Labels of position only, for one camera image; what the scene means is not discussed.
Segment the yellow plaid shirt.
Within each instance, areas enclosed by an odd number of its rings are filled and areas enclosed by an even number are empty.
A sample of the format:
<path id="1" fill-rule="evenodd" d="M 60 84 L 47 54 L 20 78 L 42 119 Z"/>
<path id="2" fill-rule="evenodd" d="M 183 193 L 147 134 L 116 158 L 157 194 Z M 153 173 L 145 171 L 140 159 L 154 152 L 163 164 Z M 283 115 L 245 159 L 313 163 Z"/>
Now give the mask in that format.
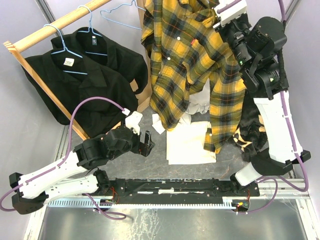
<path id="1" fill-rule="evenodd" d="M 214 30 L 217 0 L 148 0 L 141 43 L 150 58 L 151 108 L 173 130 L 190 96 L 209 83 L 204 149 L 219 153 L 242 116 L 245 85 L 229 45 Z"/>

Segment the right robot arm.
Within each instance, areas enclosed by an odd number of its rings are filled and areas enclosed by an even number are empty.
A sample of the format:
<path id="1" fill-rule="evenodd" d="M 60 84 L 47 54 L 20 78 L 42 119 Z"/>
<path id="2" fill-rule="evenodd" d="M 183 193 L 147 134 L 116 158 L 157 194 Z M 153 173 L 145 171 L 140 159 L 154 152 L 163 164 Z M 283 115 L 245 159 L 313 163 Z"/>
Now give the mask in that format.
<path id="1" fill-rule="evenodd" d="M 246 14 L 215 29 L 228 43 L 239 66 L 244 85 L 261 115 L 268 148 L 250 158 L 229 183 L 236 196 L 266 176 L 283 176 L 302 166 L 311 153 L 300 145 L 289 104 L 289 83 L 284 68 L 285 23 L 265 16 L 251 26 Z"/>

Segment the wooden clothes rack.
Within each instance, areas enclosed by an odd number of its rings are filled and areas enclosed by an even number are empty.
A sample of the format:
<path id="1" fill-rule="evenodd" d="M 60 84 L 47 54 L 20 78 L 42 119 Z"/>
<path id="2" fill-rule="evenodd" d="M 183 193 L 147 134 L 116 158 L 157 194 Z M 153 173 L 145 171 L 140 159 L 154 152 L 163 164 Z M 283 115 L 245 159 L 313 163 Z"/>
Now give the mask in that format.
<path id="1" fill-rule="evenodd" d="M 103 5 L 111 2 L 111 0 L 91 0 L 86 3 L 84 6 L 88 7 L 92 12 L 96 9 L 102 7 Z M 56 27 L 58 30 L 62 30 L 68 25 L 74 23 L 80 18 L 89 14 L 89 10 L 84 9 L 83 7 L 77 8 L 68 14 L 60 17 L 55 20 L 51 25 Z M 32 34 L 22 38 L 21 40 L 11 43 L 10 41 L 6 41 L 3 45 L 7 48 L 7 50 L 16 58 L 16 60 L 20 63 L 20 65 L 28 72 L 28 74 L 34 79 L 34 81 L 39 85 L 39 87 L 46 93 L 46 95 L 54 102 L 54 104 L 61 110 L 61 112 L 67 117 L 69 120 L 72 115 L 68 112 L 68 110 L 63 106 L 63 104 L 58 100 L 58 98 L 54 95 L 54 93 L 48 88 L 45 82 L 41 79 L 41 77 L 36 73 L 36 71 L 30 66 L 30 64 L 25 60 L 25 58 L 21 55 L 22 52 L 31 48 L 32 46 L 38 44 L 49 36 L 55 34 L 58 30 L 55 28 L 50 29 L 51 26 L 44 26 L 39 30 L 33 32 Z M 143 90 L 142 93 L 138 94 L 138 108 L 137 111 L 142 113 L 149 105 L 151 99 L 152 89 L 151 89 L 151 80 L 150 76 L 148 78 L 148 85 Z M 82 140 L 86 140 L 89 136 L 85 133 L 83 128 L 78 124 L 77 121 L 74 121 L 71 125 L 72 129 L 78 134 L 78 136 Z"/>

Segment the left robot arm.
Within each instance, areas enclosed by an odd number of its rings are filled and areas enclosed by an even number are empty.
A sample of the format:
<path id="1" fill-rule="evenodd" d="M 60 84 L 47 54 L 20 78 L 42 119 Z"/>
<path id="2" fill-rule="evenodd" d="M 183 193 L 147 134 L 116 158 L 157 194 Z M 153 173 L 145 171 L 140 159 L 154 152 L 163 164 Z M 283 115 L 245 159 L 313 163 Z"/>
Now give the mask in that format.
<path id="1" fill-rule="evenodd" d="M 29 174 L 12 173 L 9 183 L 14 191 L 13 210 L 26 215 L 59 198 L 106 195 L 112 185 L 100 167 L 127 152 L 147 157 L 155 146 L 152 134 L 146 131 L 144 141 L 140 138 L 140 133 L 121 125 L 107 134 L 84 140 L 59 163 L 53 162 Z"/>

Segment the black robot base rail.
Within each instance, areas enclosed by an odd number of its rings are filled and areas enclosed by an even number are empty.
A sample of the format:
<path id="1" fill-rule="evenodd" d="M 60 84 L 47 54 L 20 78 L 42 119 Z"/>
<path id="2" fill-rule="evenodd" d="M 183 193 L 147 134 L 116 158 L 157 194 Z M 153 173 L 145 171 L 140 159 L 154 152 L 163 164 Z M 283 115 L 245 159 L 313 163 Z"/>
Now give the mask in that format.
<path id="1" fill-rule="evenodd" d="M 256 183 L 240 186 L 232 180 L 210 179 L 124 179 L 111 180 L 98 196 L 116 196 L 118 204 L 222 203 L 223 197 L 259 197 Z"/>

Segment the white shirt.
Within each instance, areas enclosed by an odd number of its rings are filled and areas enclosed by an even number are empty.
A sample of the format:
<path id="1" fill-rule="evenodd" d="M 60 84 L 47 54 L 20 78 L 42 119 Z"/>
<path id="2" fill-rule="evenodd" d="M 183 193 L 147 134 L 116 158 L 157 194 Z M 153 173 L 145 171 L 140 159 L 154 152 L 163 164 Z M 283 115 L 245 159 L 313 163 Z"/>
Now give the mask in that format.
<path id="1" fill-rule="evenodd" d="M 192 93 L 191 86 L 184 78 L 158 79 L 152 85 L 150 106 L 152 127 L 162 134 L 171 131 L 178 123 L 189 124 L 191 115 L 205 114 L 209 110 L 209 83 L 206 82 L 199 92 Z"/>

